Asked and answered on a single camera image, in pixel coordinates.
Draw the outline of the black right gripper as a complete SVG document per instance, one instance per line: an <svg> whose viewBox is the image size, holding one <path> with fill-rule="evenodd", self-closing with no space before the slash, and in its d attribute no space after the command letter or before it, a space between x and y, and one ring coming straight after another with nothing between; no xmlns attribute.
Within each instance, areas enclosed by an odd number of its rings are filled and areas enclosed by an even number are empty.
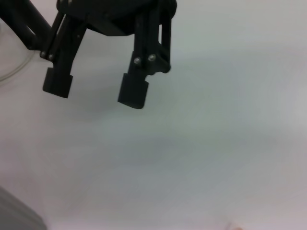
<svg viewBox="0 0 307 230"><path fill-rule="evenodd" d="M148 10L155 3L160 10ZM123 75L118 102L142 109L149 86L146 77L171 69L171 22L177 2L58 0L57 9L61 13L57 14L40 53L41 58L53 64L47 69L43 91L68 98L73 78L71 68L87 26L106 36L134 34L130 66Z"/></svg>

